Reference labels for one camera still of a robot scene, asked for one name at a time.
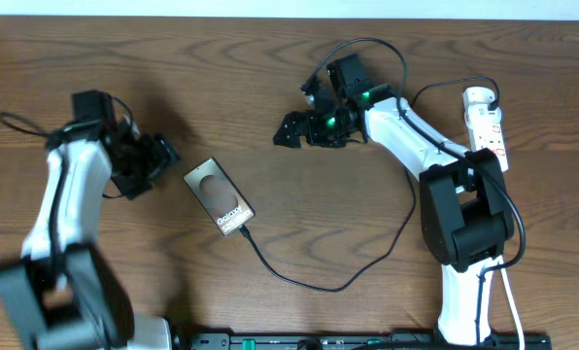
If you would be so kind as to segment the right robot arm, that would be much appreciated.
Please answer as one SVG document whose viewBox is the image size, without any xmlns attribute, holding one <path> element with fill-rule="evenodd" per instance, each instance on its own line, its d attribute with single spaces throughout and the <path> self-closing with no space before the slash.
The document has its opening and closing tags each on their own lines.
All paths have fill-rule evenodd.
<svg viewBox="0 0 579 350">
<path fill-rule="evenodd" d="M 419 117 L 398 89 L 376 85 L 357 55 L 329 63 L 327 73 L 332 88 L 309 80 L 302 88 L 309 109 L 286 114 L 274 144 L 342 148 L 358 132 L 397 158 L 419 182 L 423 238 L 441 265 L 437 331 L 450 344 L 485 344 L 492 335 L 491 279 L 505 267 L 504 245 L 517 219 L 503 179 L 508 162 L 498 87 L 469 79 L 462 94 L 470 137 L 464 147 Z"/>
</svg>

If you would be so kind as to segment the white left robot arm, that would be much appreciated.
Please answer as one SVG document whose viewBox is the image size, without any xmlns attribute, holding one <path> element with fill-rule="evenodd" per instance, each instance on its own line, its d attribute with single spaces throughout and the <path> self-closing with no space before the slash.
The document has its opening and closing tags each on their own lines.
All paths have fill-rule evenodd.
<svg viewBox="0 0 579 350">
<path fill-rule="evenodd" d="M 74 118 L 46 132 L 49 178 L 17 260 L 0 261 L 0 298 L 25 349 L 171 349 L 169 322 L 137 314 L 97 247 L 107 183 L 132 200 L 179 161 L 160 134 L 143 133 L 119 99 L 72 96 Z"/>
</svg>

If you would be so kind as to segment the white USB charger adapter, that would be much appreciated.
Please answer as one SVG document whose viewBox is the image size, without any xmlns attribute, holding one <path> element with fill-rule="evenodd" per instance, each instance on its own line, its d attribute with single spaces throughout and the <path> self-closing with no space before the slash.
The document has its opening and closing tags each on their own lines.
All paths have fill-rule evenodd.
<svg viewBox="0 0 579 350">
<path fill-rule="evenodd" d="M 468 87 L 462 94 L 462 100 L 466 112 L 477 106 L 484 106 L 489 112 L 495 112 L 498 108 L 497 94 L 487 87 Z"/>
</svg>

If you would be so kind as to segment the white power strip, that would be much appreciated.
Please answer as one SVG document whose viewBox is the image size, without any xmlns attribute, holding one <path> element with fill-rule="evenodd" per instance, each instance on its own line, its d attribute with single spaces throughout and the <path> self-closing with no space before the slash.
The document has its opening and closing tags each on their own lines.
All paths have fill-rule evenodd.
<svg viewBox="0 0 579 350">
<path fill-rule="evenodd" d="M 499 108 L 489 109 L 488 104 L 471 104 L 465 110 L 464 120 L 468 129 L 473 152 L 489 149 L 493 152 L 502 172 L 509 169 L 502 127 L 502 113 Z"/>
</svg>

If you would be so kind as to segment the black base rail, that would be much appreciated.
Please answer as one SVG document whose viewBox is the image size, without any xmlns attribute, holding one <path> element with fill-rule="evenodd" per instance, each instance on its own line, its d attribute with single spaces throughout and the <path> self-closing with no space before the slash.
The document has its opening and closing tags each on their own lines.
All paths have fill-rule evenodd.
<svg viewBox="0 0 579 350">
<path fill-rule="evenodd" d="M 230 334 L 200 332 L 175 335 L 175 349 L 187 350 L 394 350 L 459 349 L 428 332 L 392 334 Z"/>
</svg>

